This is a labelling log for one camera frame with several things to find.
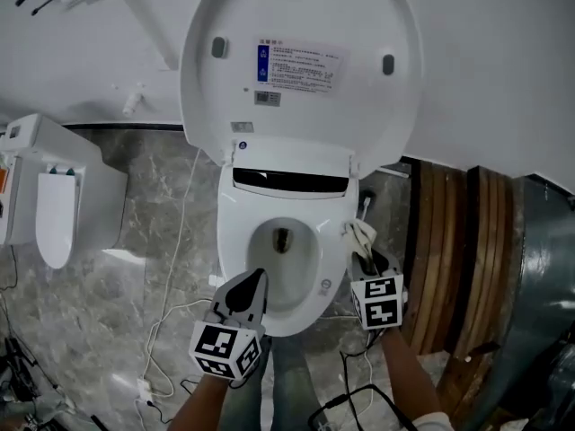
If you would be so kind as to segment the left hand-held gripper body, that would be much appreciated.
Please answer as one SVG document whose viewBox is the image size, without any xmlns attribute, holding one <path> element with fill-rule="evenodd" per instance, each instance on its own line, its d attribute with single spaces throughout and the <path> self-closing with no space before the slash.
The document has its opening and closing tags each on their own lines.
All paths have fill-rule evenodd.
<svg viewBox="0 0 575 431">
<path fill-rule="evenodd" d="M 226 293 L 236 277 L 216 290 L 204 318 L 194 323 L 189 349 L 203 374 L 228 381 L 247 378 L 261 356 L 261 339 L 265 335 L 265 313 L 231 312 L 227 308 Z"/>
</svg>

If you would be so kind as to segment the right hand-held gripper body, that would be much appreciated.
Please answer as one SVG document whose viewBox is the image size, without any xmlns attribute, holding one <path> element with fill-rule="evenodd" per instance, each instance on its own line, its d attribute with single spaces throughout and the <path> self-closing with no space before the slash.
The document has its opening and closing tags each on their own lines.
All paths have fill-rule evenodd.
<svg viewBox="0 0 575 431">
<path fill-rule="evenodd" d="M 371 267 L 370 277 L 352 276 L 350 292 L 354 309 L 364 330 L 380 330 L 401 326 L 403 323 L 404 282 L 399 261 L 387 254 L 391 268 L 378 277 Z"/>
</svg>

